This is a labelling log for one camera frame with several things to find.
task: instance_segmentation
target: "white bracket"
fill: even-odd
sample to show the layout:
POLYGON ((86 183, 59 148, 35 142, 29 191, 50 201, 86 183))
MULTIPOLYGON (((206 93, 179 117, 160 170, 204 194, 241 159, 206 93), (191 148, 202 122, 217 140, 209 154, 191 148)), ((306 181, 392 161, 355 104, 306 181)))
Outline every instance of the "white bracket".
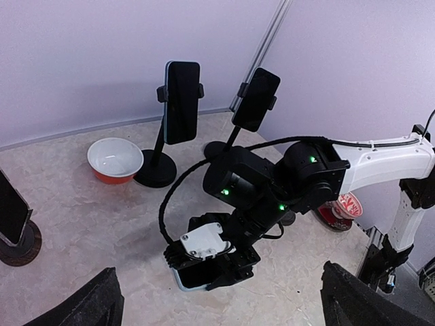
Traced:
POLYGON ((205 260, 231 247, 231 242, 223 241, 220 237, 222 232, 219 223, 208 223, 184 234, 180 240, 188 255, 205 260))
POLYGON ((423 219, 424 209, 413 209, 405 192, 400 192, 396 217, 388 234, 392 247, 397 252, 408 249, 414 243, 415 233, 423 219))
POLYGON ((334 145, 340 158, 351 164, 346 170, 340 194, 384 181, 428 177, 435 165, 435 153, 427 139, 412 145, 375 147, 376 143, 400 143, 418 140, 419 136, 413 132, 402 138, 359 142, 370 147, 334 145))

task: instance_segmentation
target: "lavender wall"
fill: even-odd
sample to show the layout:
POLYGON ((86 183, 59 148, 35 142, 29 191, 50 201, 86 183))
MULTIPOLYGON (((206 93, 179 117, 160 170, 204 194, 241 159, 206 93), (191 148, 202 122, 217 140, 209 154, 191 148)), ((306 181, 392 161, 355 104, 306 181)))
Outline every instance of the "lavender wall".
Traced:
MULTIPOLYGON (((282 82, 262 135, 368 140, 425 124, 435 107, 434 17, 432 0, 295 0, 264 63, 282 82)), ((388 231, 398 182, 356 194, 360 222, 388 231)), ((435 256, 434 235, 430 210, 410 259, 416 269, 435 256)))
POLYGON ((0 2, 0 147, 162 114, 168 60, 228 107, 279 0, 0 2))

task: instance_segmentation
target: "phone screen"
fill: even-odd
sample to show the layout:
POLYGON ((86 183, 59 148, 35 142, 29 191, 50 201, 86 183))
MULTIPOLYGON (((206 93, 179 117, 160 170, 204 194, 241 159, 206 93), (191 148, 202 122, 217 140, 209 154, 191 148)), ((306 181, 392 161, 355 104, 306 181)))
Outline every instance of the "phone screen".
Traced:
POLYGON ((0 170, 0 233, 17 245, 28 216, 27 203, 0 170))
POLYGON ((232 123, 240 128, 255 132, 259 129, 281 79, 263 68, 258 68, 249 83, 245 97, 232 123))
POLYGON ((191 141, 198 124, 199 73, 197 62, 169 62, 164 110, 164 141, 169 145, 191 141))

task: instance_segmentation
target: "beige floor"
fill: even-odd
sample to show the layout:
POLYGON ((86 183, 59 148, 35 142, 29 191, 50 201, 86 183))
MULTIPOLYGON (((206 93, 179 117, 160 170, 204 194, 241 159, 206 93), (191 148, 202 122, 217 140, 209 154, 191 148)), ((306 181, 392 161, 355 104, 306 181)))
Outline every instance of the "beige floor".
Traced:
MULTIPOLYGON (((103 268, 115 266, 126 298, 123 325, 324 325, 319 290, 325 261, 351 272, 368 242, 354 226, 349 232, 327 230, 312 214, 298 216, 281 240, 257 242, 262 261, 255 276, 211 292, 184 293, 177 288, 162 252, 158 207, 166 189, 135 182, 105 185, 86 163, 86 151, 104 137, 154 146, 159 123, 137 124, 0 152, 0 166, 35 209, 43 247, 28 266, 0 265, 0 325, 22 325, 59 304, 103 268)), ((202 147, 225 140, 232 129, 229 113, 202 115, 196 140, 166 146, 179 174, 202 159, 202 147)), ((242 132, 238 143, 263 142, 242 132)), ((276 162, 273 148, 258 151, 276 162)), ((172 236, 186 231, 191 216, 232 209, 202 191, 206 168, 196 171, 175 192, 167 210, 172 236)))

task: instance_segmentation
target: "bowl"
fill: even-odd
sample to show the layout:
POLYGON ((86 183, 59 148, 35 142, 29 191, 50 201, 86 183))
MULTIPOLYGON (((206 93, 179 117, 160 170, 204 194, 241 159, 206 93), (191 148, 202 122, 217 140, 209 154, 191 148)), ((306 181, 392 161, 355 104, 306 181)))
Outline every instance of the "bowl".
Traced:
POLYGON ((332 203, 332 214, 337 219, 356 219, 362 215, 362 205, 354 194, 340 195, 338 200, 332 203))
POLYGON ((88 162, 102 182, 119 185, 133 179, 143 165, 143 155, 126 139, 104 138, 89 147, 88 162))

